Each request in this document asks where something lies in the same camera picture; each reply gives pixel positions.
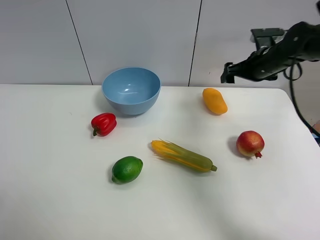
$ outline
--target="red bell pepper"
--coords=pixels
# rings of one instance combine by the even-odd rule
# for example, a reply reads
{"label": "red bell pepper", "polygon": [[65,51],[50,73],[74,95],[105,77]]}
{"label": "red bell pepper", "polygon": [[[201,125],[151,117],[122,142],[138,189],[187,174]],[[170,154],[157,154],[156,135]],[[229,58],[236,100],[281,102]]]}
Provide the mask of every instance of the red bell pepper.
{"label": "red bell pepper", "polygon": [[102,113],[95,116],[91,121],[93,127],[93,136],[99,134],[104,137],[107,136],[116,127],[116,116],[112,113]]}

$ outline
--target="corn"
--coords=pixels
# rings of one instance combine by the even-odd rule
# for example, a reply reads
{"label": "corn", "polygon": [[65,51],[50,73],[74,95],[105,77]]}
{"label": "corn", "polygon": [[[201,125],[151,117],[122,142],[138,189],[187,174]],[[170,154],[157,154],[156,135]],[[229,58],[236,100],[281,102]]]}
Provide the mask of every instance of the corn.
{"label": "corn", "polygon": [[151,142],[151,146],[155,153],[164,159],[176,161],[199,172],[217,171],[217,167],[213,165],[209,158],[184,149],[172,142],[154,140]]}

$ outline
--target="plastic fruit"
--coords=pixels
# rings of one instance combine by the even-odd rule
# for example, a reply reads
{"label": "plastic fruit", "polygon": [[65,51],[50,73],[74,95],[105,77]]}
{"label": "plastic fruit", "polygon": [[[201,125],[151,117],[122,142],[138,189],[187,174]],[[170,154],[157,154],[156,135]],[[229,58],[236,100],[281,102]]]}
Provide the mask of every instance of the plastic fruit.
{"label": "plastic fruit", "polygon": [[116,184],[126,184],[135,180],[141,173],[144,163],[135,156],[118,160],[112,168],[111,180]]}
{"label": "plastic fruit", "polygon": [[227,104],[221,93],[214,88],[206,88],[202,92],[206,107],[214,114],[225,114],[228,111]]}
{"label": "plastic fruit", "polygon": [[238,151],[246,156],[261,158],[260,153],[265,147],[265,141],[262,136],[255,131],[244,131],[240,134],[236,141],[236,148]]}
{"label": "plastic fruit", "polygon": [[101,137],[107,136],[116,127],[116,116],[113,113],[101,113],[91,121],[93,136],[99,134]]}
{"label": "plastic fruit", "polygon": [[151,147],[160,157],[173,160],[198,172],[217,171],[217,167],[213,165],[209,158],[189,151],[172,142],[154,140],[151,142]]}

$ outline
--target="black cable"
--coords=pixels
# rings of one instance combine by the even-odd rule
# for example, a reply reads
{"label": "black cable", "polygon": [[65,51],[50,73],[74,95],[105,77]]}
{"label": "black cable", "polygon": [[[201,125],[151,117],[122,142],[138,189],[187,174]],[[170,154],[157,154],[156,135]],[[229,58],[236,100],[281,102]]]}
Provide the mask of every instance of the black cable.
{"label": "black cable", "polygon": [[292,79],[292,81],[298,80],[298,79],[302,76],[302,74],[304,73],[304,71],[302,70],[302,67],[301,67],[301,64],[300,64],[300,63],[297,63],[296,66],[298,67],[298,70],[299,70],[299,76],[298,76],[297,78],[293,79],[293,78],[289,77],[289,76],[287,75],[286,70],[283,71],[283,76],[284,76],[286,79],[288,79],[288,80],[291,80],[291,79]]}
{"label": "black cable", "polygon": [[292,103],[293,103],[293,106],[294,106],[294,109],[296,111],[296,114],[298,114],[299,118],[301,119],[301,121],[304,123],[304,125],[307,126],[307,128],[313,133],[315,134],[317,137],[320,138],[320,133],[318,133],[306,120],[305,118],[302,116],[299,108],[298,108],[298,105],[297,105],[297,102],[296,102],[296,97],[295,97],[295,92],[294,92],[294,67],[296,65],[296,58],[297,57],[294,57],[292,59],[292,64],[291,64],[291,68],[290,68],[290,75],[289,75],[289,86],[290,86],[290,94],[291,94],[291,98],[292,98]]}

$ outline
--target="green lime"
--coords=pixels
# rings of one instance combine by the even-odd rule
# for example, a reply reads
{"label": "green lime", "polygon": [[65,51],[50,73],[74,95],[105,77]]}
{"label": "green lime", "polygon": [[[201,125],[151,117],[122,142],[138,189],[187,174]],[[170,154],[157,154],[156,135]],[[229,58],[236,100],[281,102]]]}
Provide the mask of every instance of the green lime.
{"label": "green lime", "polygon": [[112,167],[112,182],[126,184],[135,180],[144,163],[135,156],[126,156],[118,160]]}

